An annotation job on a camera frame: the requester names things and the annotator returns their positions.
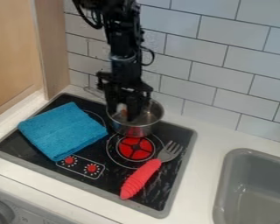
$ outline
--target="gray sink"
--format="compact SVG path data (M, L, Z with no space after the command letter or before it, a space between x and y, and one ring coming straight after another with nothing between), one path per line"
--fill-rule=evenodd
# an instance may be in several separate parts
M213 207L215 224L280 224L280 158L229 152Z

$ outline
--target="wooden cabinet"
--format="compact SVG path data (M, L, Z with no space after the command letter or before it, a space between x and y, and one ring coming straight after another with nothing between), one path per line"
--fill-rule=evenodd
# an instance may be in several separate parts
M63 1L0 0L0 114L41 87L52 98L68 83Z

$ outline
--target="toy stove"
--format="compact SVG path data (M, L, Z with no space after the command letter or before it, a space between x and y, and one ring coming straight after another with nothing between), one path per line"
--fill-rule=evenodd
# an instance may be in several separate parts
M108 125L104 105L70 94L61 94L38 113L68 102L75 102L80 109L104 125L108 129L108 136L54 163L15 129L0 141L0 157L126 207L164 218L170 212L190 158L195 141L194 131L160 122L153 135L144 138L120 136ZM184 151L171 162L162 164L134 198L121 200L119 194L125 179L145 162L155 158L170 140L183 145Z

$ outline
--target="black stovetop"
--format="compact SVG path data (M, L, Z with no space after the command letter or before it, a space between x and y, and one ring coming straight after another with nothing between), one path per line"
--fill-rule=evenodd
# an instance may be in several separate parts
M48 173L56 174L57 172L70 179L75 179L78 187L79 183L84 183L92 186L92 189L99 188L101 191L89 191L95 192L102 197L115 200L144 213L149 209L150 212L147 214L152 216L163 216L154 215L153 211L162 213L169 206L167 204L172 203L167 202L167 200L173 200L174 198L172 189L173 186L177 188L175 182L180 181L181 176L177 178L178 173L182 172L179 168L182 164L183 169L186 167L187 161L183 162L183 160L188 160L190 157L192 147L188 146L190 140L194 138L194 132L167 122L160 122L154 134L146 138L120 136L110 128L104 105L70 94L60 95L38 113L46 112L68 102L75 102L89 116L101 125L106 126L108 135L58 163L54 163L37 150L18 129L0 142L0 151L4 152L3 154L11 155L13 158L25 160L30 164L36 165L35 167L41 166L50 170L51 172ZM170 140L183 145L184 151L173 161L162 164L160 170L154 174L146 187L131 199L132 203L120 201L118 195L124 180L147 160L155 158ZM81 186L83 190L87 190L84 185Z

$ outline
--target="stove knob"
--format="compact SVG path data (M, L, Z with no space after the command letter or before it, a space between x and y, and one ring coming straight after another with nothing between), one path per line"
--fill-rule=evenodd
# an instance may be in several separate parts
M0 224L13 223L15 214L12 209L0 201Z
M87 166L87 171L90 172L90 173L96 172L96 170L97 170L97 167L96 167L95 164L89 164Z
M74 164L74 158L73 157L67 157L65 160L66 165L73 165Z

